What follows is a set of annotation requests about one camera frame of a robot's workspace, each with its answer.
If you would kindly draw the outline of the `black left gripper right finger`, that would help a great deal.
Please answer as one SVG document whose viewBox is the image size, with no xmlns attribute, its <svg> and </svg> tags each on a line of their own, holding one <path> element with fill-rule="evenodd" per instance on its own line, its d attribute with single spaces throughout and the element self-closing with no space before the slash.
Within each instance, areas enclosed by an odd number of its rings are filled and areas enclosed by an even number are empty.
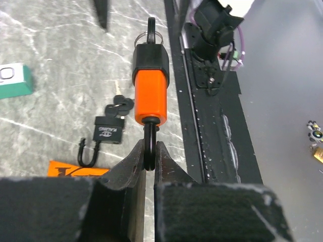
<svg viewBox="0 0 323 242">
<path fill-rule="evenodd" d="M 276 194 L 259 184 L 197 183 L 156 145 L 156 241 L 293 241 Z"/>
</svg>

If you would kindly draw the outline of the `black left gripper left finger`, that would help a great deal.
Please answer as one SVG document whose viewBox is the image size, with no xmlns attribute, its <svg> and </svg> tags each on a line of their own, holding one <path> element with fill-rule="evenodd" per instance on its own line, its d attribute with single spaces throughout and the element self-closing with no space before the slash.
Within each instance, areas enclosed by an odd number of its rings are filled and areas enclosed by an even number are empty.
<svg viewBox="0 0 323 242">
<path fill-rule="evenodd" d="M 1 178 L 1 241 L 142 241 L 143 141 L 98 177 Z"/>
</svg>

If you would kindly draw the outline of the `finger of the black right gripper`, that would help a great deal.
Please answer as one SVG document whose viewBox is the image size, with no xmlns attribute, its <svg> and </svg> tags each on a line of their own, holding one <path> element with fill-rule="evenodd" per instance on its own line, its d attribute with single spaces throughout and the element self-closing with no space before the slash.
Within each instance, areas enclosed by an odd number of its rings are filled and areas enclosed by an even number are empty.
<svg viewBox="0 0 323 242">
<path fill-rule="evenodd" d="M 109 12 L 110 0 L 93 0 L 95 13 L 100 27 L 105 31 L 109 31 Z"/>
</svg>

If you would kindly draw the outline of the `orange black padlock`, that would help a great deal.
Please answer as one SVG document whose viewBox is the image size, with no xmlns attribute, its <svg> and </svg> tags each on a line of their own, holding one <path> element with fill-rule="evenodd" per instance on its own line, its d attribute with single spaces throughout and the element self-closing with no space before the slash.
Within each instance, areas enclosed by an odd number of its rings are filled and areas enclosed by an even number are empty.
<svg viewBox="0 0 323 242">
<path fill-rule="evenodd" d="M 167 121 L 169 56 L 162 44 L 139 44 L 133 53 L 134 116 L 144 126 L 144 167 L 154 170 L 156 133 Z"/>
</svg>

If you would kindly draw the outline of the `black Kaijing padlock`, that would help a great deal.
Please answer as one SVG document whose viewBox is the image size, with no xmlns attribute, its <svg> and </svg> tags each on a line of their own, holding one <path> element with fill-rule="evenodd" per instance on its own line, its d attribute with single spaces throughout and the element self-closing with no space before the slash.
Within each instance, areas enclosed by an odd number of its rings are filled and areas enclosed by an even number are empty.
<svg viewBox="0 0 323 242">
<path fill-rule="evenodd" d="M 123 128 L 125 120 L 119 117 L 96 116 L 94 121 L 93 141 L 95 147 L 91 161 L 86 164 L 83 162 L 83 150 L 85 147 L 85 138 L 79 143 L 78 164 L 81 167 L 92 168 L 97 162 L 101 143 L 120 144 L 122 141 Z"/>
</svg>

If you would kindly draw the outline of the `black padlock key bunch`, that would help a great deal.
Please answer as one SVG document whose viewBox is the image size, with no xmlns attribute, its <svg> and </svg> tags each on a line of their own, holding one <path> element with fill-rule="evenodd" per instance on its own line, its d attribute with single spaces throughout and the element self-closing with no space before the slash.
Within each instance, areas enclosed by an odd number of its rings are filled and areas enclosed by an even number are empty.
<svg viewBox="0 0 323 242">
<path fill-rule="evenodd" d="M 113 104 L 108 104 L 105 107 L 104 113 L 107 117 L 124 118 L 134 108 L 134 101 L 131 98 L 126 98 L 123 95 L 116 95 L 113 98 Z"/>
</svg>

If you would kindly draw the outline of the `orange padlock key bunch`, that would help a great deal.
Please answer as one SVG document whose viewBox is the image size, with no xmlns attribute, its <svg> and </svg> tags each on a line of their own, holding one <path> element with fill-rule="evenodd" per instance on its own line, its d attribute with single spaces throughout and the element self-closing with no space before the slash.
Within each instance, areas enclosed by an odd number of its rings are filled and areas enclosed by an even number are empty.
<svg viewBox="0 0 323 242">
<path fill-rule="evenodd" d="M 147 21 L 147 31 L 139 34 L 135 41 L 134 41 L 134 47 L 136 47 L 137 42 L 140 38 L 143 36 L 147 36 L 146 38 L 146 43 L 147 44 L 156 44 L 156 36 L 158 36 L 161 40 L 160 44 L 164 43 L 163 36 L 156 31 L 156 22 L 155 22 L 155 17 L 149 17 Z"/>
</svg>

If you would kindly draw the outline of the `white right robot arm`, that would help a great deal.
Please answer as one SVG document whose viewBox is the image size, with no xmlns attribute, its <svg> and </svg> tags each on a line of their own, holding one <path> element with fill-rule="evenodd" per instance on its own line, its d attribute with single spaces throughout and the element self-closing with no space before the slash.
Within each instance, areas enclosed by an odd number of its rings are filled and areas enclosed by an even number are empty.
<svg viewBox="0 0 323 242">
<path fill-rule="evenodd" d="M 212 61 L 221 48 L 234 44 L 234 31 L 244 21 L 232 15 L 232 6 L 220 1 L 164 1 L 174 11 L 174 32 L 181 33 L 185 24 L 191 23 L 197 33 L 192 50 L 197 59 Z"/>
</svg>

